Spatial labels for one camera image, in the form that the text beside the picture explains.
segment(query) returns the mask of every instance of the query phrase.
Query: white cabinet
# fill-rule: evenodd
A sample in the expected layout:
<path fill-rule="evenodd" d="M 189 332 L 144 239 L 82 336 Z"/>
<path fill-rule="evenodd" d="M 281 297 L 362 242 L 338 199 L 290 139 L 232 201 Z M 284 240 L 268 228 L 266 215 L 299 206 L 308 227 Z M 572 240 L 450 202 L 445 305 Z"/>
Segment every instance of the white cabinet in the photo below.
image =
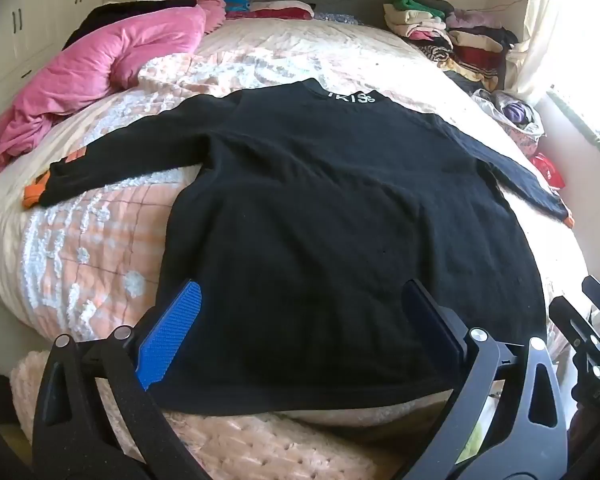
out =
<path fill-rule="evenodd" d="M 0 112 L 102 0 L 0 0 Z"/>

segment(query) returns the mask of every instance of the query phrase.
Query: red plastic bag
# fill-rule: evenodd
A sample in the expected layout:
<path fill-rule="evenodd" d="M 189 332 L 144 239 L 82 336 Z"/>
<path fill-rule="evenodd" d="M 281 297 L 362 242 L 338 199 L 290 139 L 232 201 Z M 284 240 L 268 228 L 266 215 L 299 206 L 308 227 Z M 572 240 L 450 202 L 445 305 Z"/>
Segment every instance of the red plastic bag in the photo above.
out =
<path fill-rule="evenodd" d="M 562 175 L 556 169 L 555 164 L 551 162 L 551 159 L 542 153 L 536 153 L 534 156 L 530 156 L 529 160 L 538 169 L 544 179 L 549 183 L 549 186 L 555 187 L 555 189 L 562 189 L 566 184 L 562 179 Z"/>

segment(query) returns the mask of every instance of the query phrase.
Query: silver bolt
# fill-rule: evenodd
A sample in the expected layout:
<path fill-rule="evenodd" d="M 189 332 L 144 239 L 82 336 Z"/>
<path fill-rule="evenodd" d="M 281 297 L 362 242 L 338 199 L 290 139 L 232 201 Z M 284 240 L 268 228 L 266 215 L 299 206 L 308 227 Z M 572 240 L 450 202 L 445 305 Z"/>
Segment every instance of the silver bolt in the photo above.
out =
<path fill-rule="evenodd" d="M 476 341 L 487 341 L 487 333 L 481 328 L 474 328 L 471 330 L 471 337 Z"/>
<path fill-rule="evenodd" d="M 120 341 L 125 340 L 131 335 L 131 329 L 127 325 L 119 326 L 113 331 L 113 337 Z"/>
<path fill-rule="evenodd" d="M 533 348 L 535 348 L 536 350 L 544 350 L 544 348 L 545 348 L 544 341 L 542 341 L 542 339 L 540 339 L 539 337 L 532 337 L 530 339 L 530 343 L 531 343 L 531 346 Z"/>
<path fill-rule="evenodd" d="M 67 334 L 61 334 L 58 337 L 56 337 L 56 346 L 58 348 L 62 348 L 64 346 L 67 346 L 69 344 L 69 336 Z"/>

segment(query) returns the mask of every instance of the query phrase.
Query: window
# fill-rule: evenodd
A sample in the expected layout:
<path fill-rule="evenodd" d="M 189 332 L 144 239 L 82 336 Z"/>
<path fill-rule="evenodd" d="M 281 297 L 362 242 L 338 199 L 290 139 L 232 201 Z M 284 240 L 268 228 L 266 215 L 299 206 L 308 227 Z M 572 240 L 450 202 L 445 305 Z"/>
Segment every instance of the window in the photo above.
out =
<path fill-rule="evenodd" d="M 565 0 L 552 89 L 600 140 L 600 0 Z"/>

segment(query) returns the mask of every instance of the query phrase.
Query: white curtain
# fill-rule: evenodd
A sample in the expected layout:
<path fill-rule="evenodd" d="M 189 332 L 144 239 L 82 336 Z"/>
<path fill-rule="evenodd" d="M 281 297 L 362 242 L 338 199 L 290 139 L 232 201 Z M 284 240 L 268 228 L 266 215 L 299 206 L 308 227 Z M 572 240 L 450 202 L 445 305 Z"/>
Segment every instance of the white curtain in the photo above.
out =
<path fill-rule="evenodd" d="M 558 36 L 562 36 L 558 34 L 560 15 L 569 12 L 569 7 L 567 0 L 528 1 L 522 42 L 507 55 L 507 92 L 535 105 L 552 85 L 558 64 L 552 52 L 560 49 Z"/>

